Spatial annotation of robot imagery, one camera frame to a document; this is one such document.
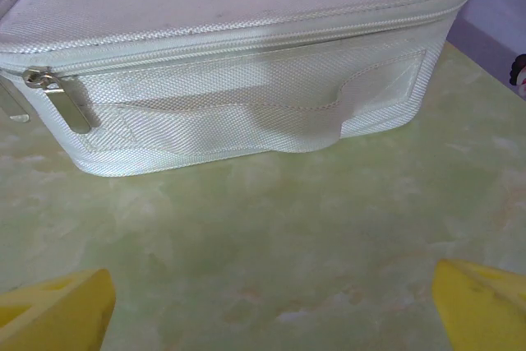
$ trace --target table surface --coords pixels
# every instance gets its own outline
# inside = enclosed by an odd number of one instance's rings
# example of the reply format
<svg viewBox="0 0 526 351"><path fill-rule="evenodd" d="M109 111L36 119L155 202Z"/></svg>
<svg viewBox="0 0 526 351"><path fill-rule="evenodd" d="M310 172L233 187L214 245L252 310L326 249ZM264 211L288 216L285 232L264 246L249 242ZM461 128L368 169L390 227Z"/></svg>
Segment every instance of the table surface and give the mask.
<svg viewBox="0 0 526 351"><path fill-rule="evenodd" d="M450 45L393 131L97 178L2 115L0 178L0 291L107 267L105 350L449 350L437 260L526 273L526 103Z"/></svg>

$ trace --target stitching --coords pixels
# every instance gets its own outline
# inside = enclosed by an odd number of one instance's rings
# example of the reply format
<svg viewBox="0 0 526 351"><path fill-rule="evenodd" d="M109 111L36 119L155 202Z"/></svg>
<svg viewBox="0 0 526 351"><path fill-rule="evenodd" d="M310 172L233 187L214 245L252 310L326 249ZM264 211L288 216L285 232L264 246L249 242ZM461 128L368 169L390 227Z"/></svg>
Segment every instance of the stitching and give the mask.
<svg viewBox="0 0 526 351"><path fill-rule="evenodd" d="M351 40L351 39L357 39L357 38L355 37L355 38L347 38L347 39L337 39L337 41L340 41L340 40L341 41L346 41L346 40ZM337 50L327 49L324 52L308 53L308 54L303 54L303 55L298 55L298 56L290 56L290 57L286 57L286 58L275 59L273 61L268 61L268 62L265 62L265 63L277 63L277 62L288 61L290 59L302 59L302 58L309 58L309 57L318 56L318 55L325 55L327 53L341 53L343 51L349 51L349 50L353 50L354 51L354 50L359 50L359 49L363 49L363 48L371 48L371 47L373 47L375 45L378 45L379 43L376 43L378 41L382 42L381 38L376 38L374 41L372 40L372 43L366 43L366 44L359 45L359 46L348 46L347 48L342 48L342 49L337 49ZM394 41L394 42L392 42L390 44L396 45L396 44L407 43L408 41L409 41L409 39L403 39L403 40ZM298 50L301 50L303 48L304 48L304 51L307 51L308 49L312 49L313 47L316 47L316 46L322 46L323 44L327 44L327 42L320 42L320 43L316 43L316 44L302 45L302 46L293 47L293 48L275 49L275 50L272 50L272 51L265 51L263 53L250 53L250 54L247 54L247 55L238 55L238 56L225 57L225 58L220 58L220 59L207 59L207 60L198 61L198 62L185 62L185 63L179 63L179 64L175 64L175 65L148 67L146 69L135 69L135 70L125 70L125 71L120 71L120 72L100 73L100 74L97 74L95 76L104 76L104 77L106 77L106 76L118 76L118 75L132 74L132 73L142 73L144 70L160 72L160 71L167 70L167 69L177 70L177 69L185 69L185 68L186 68L186 70L182 70L182 72L190 72L194 67L188 67L188 66L196 65L196 67L197 67L197 66L206 65L206 64L214 64L214 63L218 63L219 64L219 63L222 63L222 62L232 61L232 60L244 60L244 59L249 60L249 59L254 59L254 58L258 59L258 58L266 57L269 54L298 51ZM226 67L225 70L232 70L232 69L236 69L236 68L239 68L239 67L245 67L245 66L246 65L234 65L234 66L231 66L231 67Z"/></svg>
<svg viewBox="0 0 526 351"><path fill-rule="evenodd" d="M449 9L448 11L456 11L458 10L458 7L454 7L454 8L451 8ZM408 28L414 28L414 27L419 27L419 26L423 26L423 25L428 25L428 24L436 24L436 23L439 23L439 22L442 22L443 20L442 19L439 19L439 20L436 20L436 21L431 21L431 22L425 22L424 24L422 23L422 21L415 21L415 22L412 22L412 23L408 23L408 24L404 24L404 25L400 25L398 26L397 28L395 28L395 30L406 30ZM310 36L310 35L321 35L321 34L329 34L331 32L334 32L334 31L345 31L345 30L348 30L350 28L353 28L355 27L354 25L346 25L346 26L342 26L342 27L339 27L337 30L335 30L334 28L327 28L327 29L322 29L322 30L309 30L309 31L306 31L306 32L296 32L297 34L301 33L301 34L305 34L305 36ZM395 31L394 29L385 29L384 26L379 26L379 27L376 27L375 29L369 29L369 30L366 30L366 31L362 31L360 32L359 35L346 35L346 34L340 34L338 35L338 37L334 38L334 40L346 40L346 39L355 39L355 40L359 40L359 39L365 39L367 38L368 36L371 36L372 34L377 34L377 35L390 35L392 34L393 31ZM289 36L290 34L280 34L280 35L261 35L261 36L255 36L253 38L251 38L251 41L252 41L252 44L256 44L257 43L257 40L258 39L265 39L265 38L271 38L271 39L280 39L282 38L283 36ZM192 45L188 45L188 46L184 46L184 47L181 47L181 49L184 49L184 51L186 52L185 54L183 54L182 56L180 57L176 57L176 58L170 58L166 61L164 61L164 57L161 55L160 57L160 60L158 62L172 62L172 61L177 61L177 60L182 60L184 61L185 59L188 59L189 56L188 56L188 53L193 51L194 48L198 45L198 46L201 46L201 45L205 45L205 46L213 46L214 48L211 49L211 52L212 54L210 53L207 53L207 54L204 54L202 55L202 57L206 57L206 56L210 56L210 55L219 55L221 56L221 59L232 59L232 58L241 58L241 57L244 57L244 56L248 56L248 55L234 55L234 56L228 56L226 53L228 52L228 50L224 50L222 51L221 49L215 49L217 47L222 47L222 46L228 46L228 45L231 45L232 43L235 43L235 40L220 40L220 41L215 41L215 42L205 42L205 43L202 43L202 44L192 44ZM284 43L277 43L276 45L274 45L274 47L276 46L282 46L282 45L292 45L292 47L290 48L282 48L282 49L275 49L275 50L270 50L268 51L267 49L268 48L273 48L273 45L272 44L269 44L268 46L259 46L259 47L254 47L253 45L245 45L244 47L242 47L240 49L240 51L250 51L251 49L263 49L264 51L262 52L259 52L259 53L254 53L254 55L257 55L257 54L262 54L262 53L271 53L271 52L274 52L274 51L282 51L282 50L288 50L288 49L295 49L295 48L301 48L301 47L306 47L308 45L317 45L317 44L323 44L323 43L326 43L326 40L324 41L323 38L321 38L321 40L319 42L314 42L314 43L296 43L296 42L284 42ZM166 51L169 51L169 49L161 49L161 50L155 50L153 53L165 53ZM203 61L188 61L188 62L182 62L182 63L177 63L175 64L175 66L185 66L185 65L188 65L188 64L192 64L192 63L201 63L201 62L216 62L218 61L219 59L211 59L211 60L203 60ZM16 65L9 65L9 64L5 64L7 65L7 67L16 67ZM73 64L69 64L68 66L69 67L76 67L76 65L78 65L78 63L73 63ZM150 64L146 64L146 65L142 65L140 64L139 62L137 63L134 63L132 65L134 67L134 69L130 69L130 70L121 70L120 72L106 72L104 70L100 71L99 73L90 73L90 75L94 75L94 76L100 76L100 75L112 75L112 74L118 74L118 73L127 73L127 72L136 72L137 69L135 67L137 66L146 66L147 69L157 69L157 68L162 68L162 67L169 67L168 66L155 66L155 63L150 63Z"/></svg>
<svg viewBox="0 0 526 351"><path fill-rule="evenodd" d="M321 19L334 17L334 16L350 16L352 14L363 14L363 13L366 13L366 12L378 12L378 11L390 10L390 9L393 9L393 8L412 6L412 5L416 5L416 4L425 4L427 2L433 2L433 1L435 1L435 0L426 0L426 1L422 1L422 2L401 2L401 3L397 3L395 5L388 6L388 7L371 7L368 10L360 10L360 11L354 11L354 12L344 11L344 9L340 9L339 11L332 11L332 12L331 11L325 11L325 13L328 13L328 14L324 15L324 16L316 16L316 13L312 13L311 15L306 15L306 16L303 16L303 17L291 16L291 17L289 17L289 19L287 21L280 21L280 22L274 22L274 23L269 23L269 24L259 24L259 25L258 24L254 24L254 25L251 25L251 26L233 27L233 28L224 29L224 30L207 30L206 32L200 32L200 33L233 32L235 30L251 29L251 28L256 28L256 27L264 27L264 26L271 27L271 26L283 25L283 24L293 23L293 22L307 21L307 20L316 20L316 19L321 20ZM115 39L115 41L110 41L109 43L103 43L102 45L125 44L125 43L131 43L131 42L136 42L136 41L145 41L145 40L148 40L148 39L170 39L170 38L174 38L174 37L183 37L183 36L188 36L188 35L195 34L195 30L197 29L197 27L186 28L186 29L188 30L188 32L184 33L184 34L163 33L161 31L161 32L159 32L158 36L154 37L154 38L142 37L142 38L139 38L139 39L120 39L120 40L116 40ZM148 35L148 33L153 33L153 32L147 32L146 31L146 32L144 32L142 34L143 35ZM69 48L86 48L86 47L99 46L99 45L100 44L83 44L83 45L69 44L69 45L65 45L65 46L63 46L61 48L50 49L50 50L45 50L45 51L38 51L36 53L51 53L51 52L56 52L56 51L69 49ZM24 53L24 54L28 54L28 53L32 53L32 52L5 51L4 53L18 53L18 54Z"/></svg>
<svg viewBox="0 0 526 351"><path fill-rule="evenodd" d="M411 80L413 83L411 84L411 86L410 86L409 89L408 89L408 97L405 98L405 100L404 100L404 98L401 98L400 100L391 101L391 103L388 104L388 105L386 105L386 106L378 106L378 104L377 104L377 105L372 105L372 106L370 106L369 108L367 108L367 106L369 105L369 103L371 103L374 99L376 99L376 98L373 98L373 99L369 100L369 102L367 102L367 103L365 104L365 107L366 107L365 110L359 110L359 111L357 111L354 115L355 115L355 116L358 116L358 115L361 115L361 114L370 113L371 111L375 111L375 110L378 110L378 109L389 108L389 107L394 106L394 105L396 105L396 104L402 104L402 103L405 103L405 102L408 100L408 98L411 97L411 94L412 94L413 91L414 91L414 86L417 84L418 76L420 76L420 71L422 70L423 61L424 61L426 55L427 55L427 51L426 51L426 50L423 50L423 51L420 51L419 53L415 53L415 56L412 57L412 58L414 58L415 60L419 59L420 62L419 62L419 64L418 64L418 67L416 68L416 70L415 70L415 71L412 73L412 75L411 75L411 79L410 79L410 80ZM403 74L405 74L405 72L402 73L400 76L398 76L397 79L396 79L396 81L397 81L397 80L398 80Z"/></svg>
<svg viewBox="0 0 526 351"><path fill-rule="evenodd" d="M117 122L120 121L122 123L122 125L124 126L124 129L126 132L128 132L131 136L128 137L128 136L123 136L121 133L113 133L111 131L109 131L108 129L105 129L104 127L98 127L95 134L96 133L108 133L110 135L116 135L121 137L123 140L125 141L129 141L131 142L132 144L137 144L137 138L135 136L135 134L133 133L132 129L130 128L130 126L128 125L126 119L124 118L124 116L122 115L121 113L121 109L119 107L114 107L114 108L110 108L110 116L114 116L116 119L117 119ZM89 151L89 152L100 152L100 151L108 151L108 150L115 150L115 149L122 149L123 147L128 147L128 148L131 148L132 145L117 145L117 148L116 147L109 147L107 149L101 147L99 144L94 144L94 142L91 141L91 138L93 138L96 142L96 136L94 135L87 135L87 136L82 136L82 135L77 135L77 139L78 141Z"/></svg>
<svg viewBox="0 0 526 351"><path fill-rule="evenodd" d="M375 65L372 65L372 66L370 66L370 67L368 67L366 69L363 69L360 72L357 72L357 73L353 74L339 88L338 99L335 102L333 102L331 104L328 104L326 106L322 106L322 107L319 107L319 108L299 108L299 107L284 106L284 105L278 105L278 104L249 104L249 106L250 107L267 107L267 108L279 108L279 109L292 109L292 110L295 110L295 111L304 111L304 112L310 112L310 113L335 109L341 104L342 96L344 94L343 89L349 82L353 81L354 79L356 79L356 78L358 78L360 76L363 76L364 74L366 74L368 72L376 70L376 69L378 69L380 67L387 66L387 65L390 65L390 64L393 64L393 63L397 63L397 62L400 62L400 61L403 61L403 60L406 60L406 59L418 59L418 58L421 58L423 60L422 56L425 56L426 53L427 53L426 50L422 50L422 51L418 51L416 53L410 53L410 54L406 54L406 55L403 55L403 56L400 56L400 57L397 57L397 58L388 59L388 60L385 60L384 62L379 62L379 63L377 63ZM422 70L422 62L420 63L420 67L416 71L417 78L418 78L418 75L420 74L421 70ZM401 103L403 103L403 102L390 104L389 106L387 106L387 108L392 107L393 105L401 104ZM225 107L235 108L236 106L239 106L239 105L240 104L225 104L225 105L220 105L220 106L210 106L210 107L206 107L206 108L199 108L199 109L193 109L193 110L182 110L182 111L177 111L177 113L184 113L184 112L204 110L204 109L221 109L221 108L225 108ZM95 106L91 106L91 107L95 107L95 108L97 108L97 107L98 108L110 107L110 110L117 111L119 113L119 115L120 115L121 120L124 123L125 128L133 136L133 140L131 141L131 143L135 143L133 145L126 145L126 144L124 144L124 145L118 146L117 148L116 147L109 147L107 149L102 148L102 147L97 147L97 149L95 149L95 147L94 147L94 151L92 151L92 152L96 152L96 151L111 151L111 150L119 150L119 149L122 150L122 149L129 149L129 148L146 148L146 149L155 149L155 150L162 150L162 151L167 151L167 152L173 152L174 154L177 154L177 155L184 155L184 154L178 154L177 151L175 151L175 150L160 149L160 148L155 148L155 147L151 147L151 146L150 147L143 146L136 139L135 135L132 133L132 130L131 130L130 126L126 122L126 117L124 117L124 115L121 112L122 109L133 109L133 110L136 110L137 112L146 113L146 114L157 113L157 114L163 114L163 115L177 116L177 114L174 111L148 110L148 109L137 108L135 106L121 105L121 104L119 104L119 105L102 104L102 105L95 105ZM366 111L364 113L370 113L371 111L375 111L375 110L377 110L377 109L370 109L370 110L368 110L368 111ZM200 152L199 154L196 154L196 155L197 156L212 155L212 154L218 154L218 153L221 153L221 152L226 152L226 151L229 151L229 150L269 150L269 148L268 147L264 147L264 146L259 146L259 145L235 146L235 147L229 147L227 150L225 148L218 148L217 150L203 151L203 152Z"/></svg>

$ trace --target purple wall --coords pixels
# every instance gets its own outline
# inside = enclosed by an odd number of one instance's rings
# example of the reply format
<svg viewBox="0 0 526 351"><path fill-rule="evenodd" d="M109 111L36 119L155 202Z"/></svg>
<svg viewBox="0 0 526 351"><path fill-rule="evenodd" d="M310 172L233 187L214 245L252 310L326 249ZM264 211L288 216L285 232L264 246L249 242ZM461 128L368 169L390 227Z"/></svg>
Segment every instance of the purple wall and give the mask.
<svg viewBox="0 0 526 351"><path fill-rule="evenodd" d="M526 53L526 0L470 0L449 41L511 87L511 64Z"/></svg>

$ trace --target dark object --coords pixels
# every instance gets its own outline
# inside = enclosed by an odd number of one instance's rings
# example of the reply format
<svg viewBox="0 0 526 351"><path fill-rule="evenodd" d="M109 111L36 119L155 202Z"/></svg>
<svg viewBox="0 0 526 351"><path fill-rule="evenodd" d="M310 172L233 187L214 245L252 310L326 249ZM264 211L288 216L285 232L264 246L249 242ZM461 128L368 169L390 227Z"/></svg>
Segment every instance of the dark object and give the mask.
<svg viewBox="0 0 526 351"><path fill-rule="evenodd" d="M517 86L517 79L519 78L519 74L521 71L526 67L526 53L519 55L517 59L515 59L515 62L513 65L511 65L511 72L510 72L510 84L513 86Z"/></svg>

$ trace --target zipper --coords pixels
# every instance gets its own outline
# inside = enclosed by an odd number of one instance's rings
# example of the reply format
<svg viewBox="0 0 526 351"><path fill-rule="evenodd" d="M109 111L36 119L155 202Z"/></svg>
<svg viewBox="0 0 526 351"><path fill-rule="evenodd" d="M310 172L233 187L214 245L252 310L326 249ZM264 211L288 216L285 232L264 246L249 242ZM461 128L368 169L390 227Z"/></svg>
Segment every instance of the zipper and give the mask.
<svg viewBox="0 0 526 351"><path fill-rule="evenodd" d="M41 89L75 133L85 135L91 125L64 90L62 82L47 67L30 67L23 74L25 84L32 89Z"/></svg>
<svg viewBox="0 0 526 351"><path fill-rule="evenodd" d="M2 66L2 70L12 76L22 77L25 85L31 89L41 89L49 100L62 115L66 124L72 131L78 134L90 132L91 125L82 113L73 98L64 90L61 78L76 76L79 74L117 72L131 67L148 67L171 62L183 58L198 58L224 53L240 53L255 49L270 51L277 48L295 48L303 45L318 44L338 39L348 39L359 35L369 35L384 30L395 30L415 25L423 25L438 21L443 16L458 11L463 4L450 9L426 14L402 18L398 20L366 23L361 25L350 25L339 28L312 31L309 33L295 33L270 37L272 41L261 43L261 38L250 38L234 40L223 43L208 43L189 48L171 48L167 50L154 51L150 53L139 53L115 58L100 59L76 64L67 64L56 67L19 67L18 65Z"/></svg>

